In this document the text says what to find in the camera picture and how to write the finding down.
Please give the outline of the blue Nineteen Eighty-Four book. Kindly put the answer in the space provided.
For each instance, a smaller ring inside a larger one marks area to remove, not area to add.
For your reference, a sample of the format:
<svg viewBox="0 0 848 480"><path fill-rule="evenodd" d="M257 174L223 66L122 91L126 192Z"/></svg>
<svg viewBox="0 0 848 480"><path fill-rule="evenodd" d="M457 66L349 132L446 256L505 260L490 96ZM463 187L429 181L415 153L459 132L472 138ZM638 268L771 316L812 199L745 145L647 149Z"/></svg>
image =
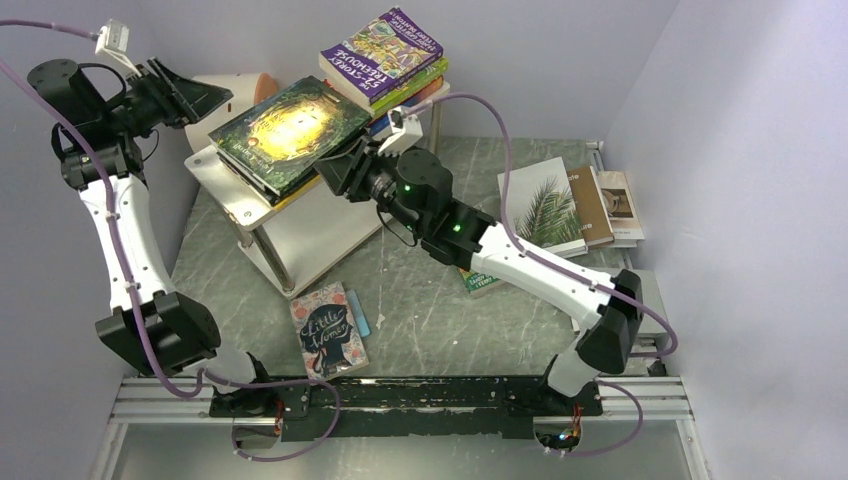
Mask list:
<svg viewBox="0 0 848 480"><path fill-rule="evenodd" d="M271 206L281 204L284 200L292 198L297 191L306 187L310 182L319 180L318 174L313 169L307 169L301 173L285 175L283 185L281 187L274 187L269 182L262 180L258 174L250 172L247 167L229 158L226 154L219 151L216 154L233 174L263 197Z"/></svg>

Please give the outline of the yellow Little Prince book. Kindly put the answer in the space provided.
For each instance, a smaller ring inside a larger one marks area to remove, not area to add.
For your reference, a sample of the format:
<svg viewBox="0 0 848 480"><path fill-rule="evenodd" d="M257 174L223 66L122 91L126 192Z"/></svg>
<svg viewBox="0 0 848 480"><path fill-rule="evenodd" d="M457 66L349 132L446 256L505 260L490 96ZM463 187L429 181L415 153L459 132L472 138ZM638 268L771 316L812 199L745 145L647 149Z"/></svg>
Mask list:
<svg viewBox="0 0 848 480"><path fill-rule="evenodd" d="M312 190L316 186L320 185L322 182L323 182L322 177L320 175L315 175L313 178L311 178L310 180L305 182L302 186L297 188L291 194L282 198L279 202L274 204L271 207L271 209L273 211L276 211L276 212L285 209L288 205L292 204L293 202L295 202L299 198L303 197L306 193L308 193L310 190Z"/></svg>

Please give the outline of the floral Little Women book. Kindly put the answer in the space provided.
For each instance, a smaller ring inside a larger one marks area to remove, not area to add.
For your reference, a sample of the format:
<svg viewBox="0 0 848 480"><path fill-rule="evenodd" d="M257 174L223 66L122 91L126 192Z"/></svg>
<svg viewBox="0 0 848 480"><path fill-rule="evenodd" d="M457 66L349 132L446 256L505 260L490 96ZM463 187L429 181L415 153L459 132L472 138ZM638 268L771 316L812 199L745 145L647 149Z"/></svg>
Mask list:
<svg viewBox="0 0 848 480"><path fill-rule="evenodd" d="M293 299L290 312L308 378L327 381L369 365L341 282Z"/></svg>

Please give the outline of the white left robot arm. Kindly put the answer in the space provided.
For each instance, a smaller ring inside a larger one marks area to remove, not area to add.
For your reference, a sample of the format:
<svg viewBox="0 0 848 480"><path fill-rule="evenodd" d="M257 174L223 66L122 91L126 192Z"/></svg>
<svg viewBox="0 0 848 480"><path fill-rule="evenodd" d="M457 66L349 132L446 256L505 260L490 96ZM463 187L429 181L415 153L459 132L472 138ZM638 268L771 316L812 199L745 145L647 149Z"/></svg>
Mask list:
<svg viewBox="0 0 848 480"><path fill-rule="evenodd" d="M225 346L209 309L179 293L156 243L138 139L160 126L195 124L230 100L223 87L177 75L158 60L122 77L104 98L86 65L54 59L27 75L30 91L57 116L51 145L65 183L90 214L109 273L110 313L99 340L144 375L214 379L221 392L261 416L277 388L249 353Z"/></svg>

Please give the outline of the dark green garden book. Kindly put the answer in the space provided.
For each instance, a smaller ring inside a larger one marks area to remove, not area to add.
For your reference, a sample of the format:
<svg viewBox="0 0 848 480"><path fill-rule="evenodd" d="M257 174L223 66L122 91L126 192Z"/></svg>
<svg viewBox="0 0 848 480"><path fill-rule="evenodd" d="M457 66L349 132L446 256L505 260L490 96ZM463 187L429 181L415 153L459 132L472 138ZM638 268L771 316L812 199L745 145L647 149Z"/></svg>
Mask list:
<svg viewBox="0 0 848 480"><path fill-rule="evenodd" d="M358 139L371 115L314 76L304 77L208 134L217 151L281 187Z"/></svg>

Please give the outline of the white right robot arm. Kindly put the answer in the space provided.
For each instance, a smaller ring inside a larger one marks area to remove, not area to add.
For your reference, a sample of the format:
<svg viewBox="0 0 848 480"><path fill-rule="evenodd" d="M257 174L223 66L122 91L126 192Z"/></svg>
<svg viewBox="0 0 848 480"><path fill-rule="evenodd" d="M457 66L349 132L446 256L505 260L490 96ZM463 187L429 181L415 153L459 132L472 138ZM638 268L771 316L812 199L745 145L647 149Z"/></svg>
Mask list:
<svg viewBox="0 0 848 480"><path fill-rule="evenodd" d="M419 147L385 155L379 147L363 137L314 168L334 195L351 203L374 201L377 211L406 227L432 259L496 277L578 323L577 338L545 371L539 398L548 412L565 413L585 384L625 371L643 319L638 274L592 270L520 243L504 224L454 197L452 172L437 156Z"/></svg>

